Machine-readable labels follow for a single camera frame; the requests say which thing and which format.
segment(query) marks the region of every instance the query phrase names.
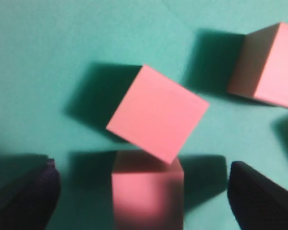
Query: pink cube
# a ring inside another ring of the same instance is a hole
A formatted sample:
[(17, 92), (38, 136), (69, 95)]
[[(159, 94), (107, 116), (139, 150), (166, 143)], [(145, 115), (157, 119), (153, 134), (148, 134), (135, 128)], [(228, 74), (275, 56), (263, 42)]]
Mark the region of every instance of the pink cube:
[(288, 24), (246, 35), (228, 91), (288, 108)]
[(171, 164), (208, 106), (208, 102), (144, 65), (107, 129)]
[(183, 230), (184, 172), (141, 150), (120, 151), (112, 171), (116, 230)]

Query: teal background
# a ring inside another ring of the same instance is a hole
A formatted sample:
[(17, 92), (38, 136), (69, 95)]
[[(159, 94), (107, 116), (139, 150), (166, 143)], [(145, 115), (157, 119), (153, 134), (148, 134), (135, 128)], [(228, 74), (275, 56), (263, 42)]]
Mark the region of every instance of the teal background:
[(134, 146), (103, 125), (143, 63), (211, 104), (180, 152), (201, 198), (186, 230), (239, 229), (216, 195), (222, 156), (288, 189), (288, 110), (224, 93), (241, 34), (279, 21), (288, 0), (0, 0), (0, 154), (55, 158), (63, 190), (47, 229), (113, 229), (109, 151)]

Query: black object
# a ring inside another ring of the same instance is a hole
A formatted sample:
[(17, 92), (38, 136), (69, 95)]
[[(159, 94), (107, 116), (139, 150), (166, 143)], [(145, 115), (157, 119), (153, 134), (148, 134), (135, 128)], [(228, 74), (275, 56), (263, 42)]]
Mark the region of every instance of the black object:
[(60, 195), (60, 175), (50, 159), (0, 210), (0, 230), (44, 230)]
[(288, 191), (244, 162), (231, 165), (228, 200), (242, 230), (288, 230)]

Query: cube face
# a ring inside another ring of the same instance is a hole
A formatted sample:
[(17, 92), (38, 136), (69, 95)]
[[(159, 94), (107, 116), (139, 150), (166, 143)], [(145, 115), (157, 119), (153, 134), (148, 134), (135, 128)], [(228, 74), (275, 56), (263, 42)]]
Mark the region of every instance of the cube face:
[(208, 103), (143, 66), (107, 129), (171, 164)]
[(184, 173), (179, 160), (174, 160), (176, 166), (164, 164), (151, 172), (133, 171), (122, 164), (127, 158), (137, 162), (139, 156), (146, 155), (144, 164), (148, 167), (149, 161), (154, 164), (157, 159), (144, 152), (129, 153), (118, 153), (112, 172), (116, 229), (182, 230)]
[(288, 107), (288, 24), (246, 35), (228, 91)]
[(288, 107), (288, 24), (279, 25), (255, 98)]

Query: cube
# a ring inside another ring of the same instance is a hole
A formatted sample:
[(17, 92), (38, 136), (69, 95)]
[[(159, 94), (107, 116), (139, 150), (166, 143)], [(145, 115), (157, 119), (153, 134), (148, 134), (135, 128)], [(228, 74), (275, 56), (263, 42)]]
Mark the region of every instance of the cube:
[(288, 108), (288, 24), (246, 35), (228, 92)]
[(209, 104), (144, 65), (107, 130), (171, 164)]
[(141, 150), (120, 151), (112, 171), (116, 230), (183, 230), (184, 172)]

